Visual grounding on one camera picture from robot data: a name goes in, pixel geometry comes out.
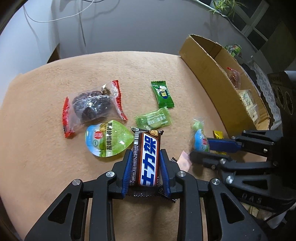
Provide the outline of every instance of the green candy wrapper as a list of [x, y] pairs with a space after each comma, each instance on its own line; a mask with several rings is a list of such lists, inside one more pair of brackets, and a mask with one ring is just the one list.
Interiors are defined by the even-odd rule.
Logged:
[[167, 107], [160, 108], [145, 115], [138, 115], [136, 125], [140, 129], [155, 130], [164, 126], [169, 126], [172, 123], [172, 118]]
[[170, 96], [165, 81], [152, 81], [151, 86], [158, 101], [158, 107], [173, 108], [174, 102]]
[[85, 132], [88, 149], [99, 157], [114, 156], [124, 151], [133, 138], [133, 134], [116, 120], [89, 126]]

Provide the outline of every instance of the silver screw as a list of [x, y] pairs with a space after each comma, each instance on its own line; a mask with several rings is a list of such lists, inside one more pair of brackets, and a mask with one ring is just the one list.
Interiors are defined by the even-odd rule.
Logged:
[[225, 164], [225, 162], [226, 162], [226, 159], [225, 158], [220, 159], [220, 163], [221, 164]]
[[113, 177], [114, 175], [115, 175], [115, 173], [112, 172], [112, 171], [109, 171], [109, 172], [106, 173], [107, 177]]
[[78, 186], [80, 183], [81, 183], [81, 181], [79, 179], [75, 179], [75, 180], [72, 181], [72, 184], [74, 186]]
[[227, 184], [232, 184], [233, 180], [234, 180], [234, 176], [232, 176], [232, 175], [226, 177], [226, 179], [225, 179]]
[[217, 179], [217, 178], [213, 178], [213, 179], [212, 179], [212, 184], [214, 184], [214, 185], [219, 185], [219, 184], [220, 184], [220, 180]]
[[185, 171], [179, 171], [179, 172], [177, 173], [177, 175], [178, 175], [179, 177], [185, 177], [185, 176], [186, 176], [186, 172], [185, 172]]

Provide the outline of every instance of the black speaker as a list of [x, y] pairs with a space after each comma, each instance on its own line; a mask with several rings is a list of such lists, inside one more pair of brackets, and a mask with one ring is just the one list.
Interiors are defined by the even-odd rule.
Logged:
[[296, 189], [296, 71], [268, 74], [268, 79], [281, 112], [281, 175], [285, 185]]

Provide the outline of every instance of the wall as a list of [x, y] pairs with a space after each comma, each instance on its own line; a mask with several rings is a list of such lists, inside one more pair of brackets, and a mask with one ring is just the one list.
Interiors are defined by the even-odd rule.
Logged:
[[[29, 0], [31, 18], [47, 21], [75, 14], [89, 2]], [[238, 43], [244, 61], [255, 52], [241, 33], [219, 14], [191, 0], [106, 0], [93, 3], [79, 16], [51, 23], [36, 23], [23, 8], [0, 35], [0, 103], [9, 82], [47, 62], [60, 43], [60, 57], [104, 51], [152, 51], [178, 54], [188, 34], [198, 34], [222, 46]]]
[[[43, 21], [51, 19], [52, 0], [29, 0], [27, 11]], [[46, 64], [58, 44], [53, 35], [52, 24], [35, 23], [20, 8], [0, 35], [0, 104], [11, 80]]]

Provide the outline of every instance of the black cable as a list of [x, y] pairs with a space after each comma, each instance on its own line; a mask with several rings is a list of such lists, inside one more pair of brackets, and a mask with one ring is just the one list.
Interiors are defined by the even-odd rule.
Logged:
[[[89, 0], [82, 0], [82, 1], [85, 1], [85, 2], [92, 2], [92, 1], [89, 1]], [[97, 1], [97, 2], [103, 2], [103, 1], [105, 1], [105, 0], [100, 0], [100, 1]], [[96, 2], [94, 2], [94, 3], [96, 3]]]

